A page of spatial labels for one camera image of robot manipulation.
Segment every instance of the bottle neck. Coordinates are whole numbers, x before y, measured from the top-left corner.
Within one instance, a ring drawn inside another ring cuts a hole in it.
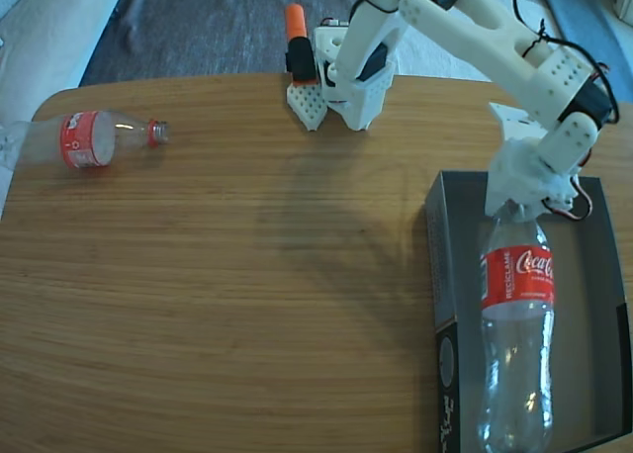
[[[525,211],[525,206],[516,204],[512,200],[507,200],[495,214],[495,220],[499,223],[522,224],[535,221]]]

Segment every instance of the open box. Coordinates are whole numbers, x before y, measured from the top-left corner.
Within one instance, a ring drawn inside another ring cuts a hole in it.
[[[481,451],[485,382],[480,251],[487,174],[442,171],[426,198],[439,366],[439,452]],[[584,451],[631,432],[631,347],[611,221],[597,178],[581,178],[593,213],[581,223],[539,222],[556,284],[551,351],[553,431],[547,453]]]

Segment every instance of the gray carpet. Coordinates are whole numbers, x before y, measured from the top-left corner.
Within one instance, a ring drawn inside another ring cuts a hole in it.
[[[293,2],[312,29],[324,17],[346,18],[353,0],[120,0],[82,85],[282,71],[284,8]]]

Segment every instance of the red bottle label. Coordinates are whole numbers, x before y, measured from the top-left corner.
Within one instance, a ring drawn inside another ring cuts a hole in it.
[[[99,112],[81,112],[66,117],[61,124],[61,156],[70,168],[103,166],[95,155],[92,131]]]
[[[482,308],[534,300],[554,305],[552,253],[534,245],[495,250],[482,257]]]

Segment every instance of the plastic bottle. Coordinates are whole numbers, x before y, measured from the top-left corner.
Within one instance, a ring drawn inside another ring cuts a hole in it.
[[[482,259],[486,383],[479,439],[486,453],[543,453],[552,432],[552,255],[543,229],[507,202]]]
[[[0,128],[0,165],[11,170],[52,162],[70,168],[106,166],[115,154],[167,140],[164,122],[144,123],[119,112],[80,112]]]

